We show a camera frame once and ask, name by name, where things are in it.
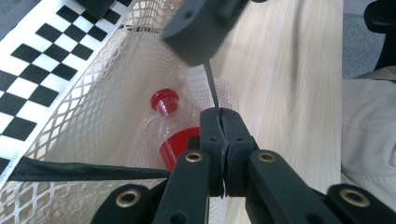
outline brass grommet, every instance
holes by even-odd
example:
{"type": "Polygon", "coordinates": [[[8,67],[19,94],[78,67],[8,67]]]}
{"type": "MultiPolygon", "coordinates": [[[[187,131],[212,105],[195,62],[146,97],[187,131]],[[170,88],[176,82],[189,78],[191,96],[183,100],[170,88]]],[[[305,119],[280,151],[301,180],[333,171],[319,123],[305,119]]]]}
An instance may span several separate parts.
{"type": "Polygon", "coordinates": [[[189,162],[198,162],[202,160],[202,155],[197,152],[192,152],[186,155],[186,161],[189,162]]]}
{"type": "Polygon", "coordinates": [[[367,199],[364,194],[354,190],[354,189],[341,189],[340,191],[341,198],[346,202],[353,204],[358,207],[367,207],[370,205],[370,201],[367,199]]]}
{"type": "Polygon", "coordinates": [[[131,207],[135,204],[137,204],[137,202],[139,202],[140,200],[140,191],[136,190],[136,189],[128,189],[126,191],[124,191],[123,193],[121,193],[117,199],[116,199],[116,204],[119,207],[131,207]],[[127,195],[134,195],[134,198],[132,200],[125,200],[124,196],[127,195]]]}
{"type": "Polygon", "coordinates": [[[272,162],[272,161],[276,160],[276,157],[273,154],[271,154],[271,153],[262,152],[262,153],[259,154],[259,159],[261,161],[272,162]]]}

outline black strap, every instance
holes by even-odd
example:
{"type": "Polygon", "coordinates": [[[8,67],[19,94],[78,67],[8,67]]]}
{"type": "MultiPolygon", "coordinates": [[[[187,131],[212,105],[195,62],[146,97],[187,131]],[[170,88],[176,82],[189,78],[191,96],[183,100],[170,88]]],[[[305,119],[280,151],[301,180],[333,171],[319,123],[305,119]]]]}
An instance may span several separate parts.
{"type": "Polygon", "coordinates": [[[167,178],[166,170],[92,165],[79,162],[57,163],[22,157],[9,181],[93,181],[167,178]]]}

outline red cap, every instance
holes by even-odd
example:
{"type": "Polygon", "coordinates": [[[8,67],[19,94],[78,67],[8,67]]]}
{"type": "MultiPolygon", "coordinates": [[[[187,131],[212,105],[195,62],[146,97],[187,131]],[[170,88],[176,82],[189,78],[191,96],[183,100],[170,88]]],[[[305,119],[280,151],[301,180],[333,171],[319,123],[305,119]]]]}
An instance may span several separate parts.
{"type": "Polygon", "coordinates": [[[155,92],[150,99],[151,107],[154,110],[157,110],[157,104],[162,102],[162,110],[159,111],[162,114],[170,114],[177,111],[177,102],[178,102],[178,94],[176,91],[171,89],[162,89],[160,91],[155,92]]]}

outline black chair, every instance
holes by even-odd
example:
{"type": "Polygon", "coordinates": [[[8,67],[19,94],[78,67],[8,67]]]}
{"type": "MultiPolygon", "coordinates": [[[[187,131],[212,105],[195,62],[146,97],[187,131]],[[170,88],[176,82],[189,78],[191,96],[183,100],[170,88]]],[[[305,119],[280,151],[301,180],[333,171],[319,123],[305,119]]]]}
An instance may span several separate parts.
{"type": "Polygon", "coordinates": [[[385,34],[375,70],[396,65],[396,0],[371,3],[364,11],[364,21],[371,32],[385,34]]]}

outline checkerboard pattern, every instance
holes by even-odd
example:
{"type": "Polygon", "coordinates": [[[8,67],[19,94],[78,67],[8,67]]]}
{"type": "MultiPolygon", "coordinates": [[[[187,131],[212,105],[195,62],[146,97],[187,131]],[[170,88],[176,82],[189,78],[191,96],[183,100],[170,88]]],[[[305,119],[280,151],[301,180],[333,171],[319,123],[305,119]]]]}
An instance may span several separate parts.
{"type": "Polygon", "coordinates": [[[50,107],[117,29],[132,0],[115,1],[101,20],[74,1],[60,2],[64,5],[55,11],[57,20],[48,20],[34,34],[26,35],[35,43],[22,42],[8,55],[21,62],[15,64],[21,72],[0,70],[0,174],[8,165],[8,160],[1,158],[1,147],[23,146],[37,124],[50,117],[50,107]]]}

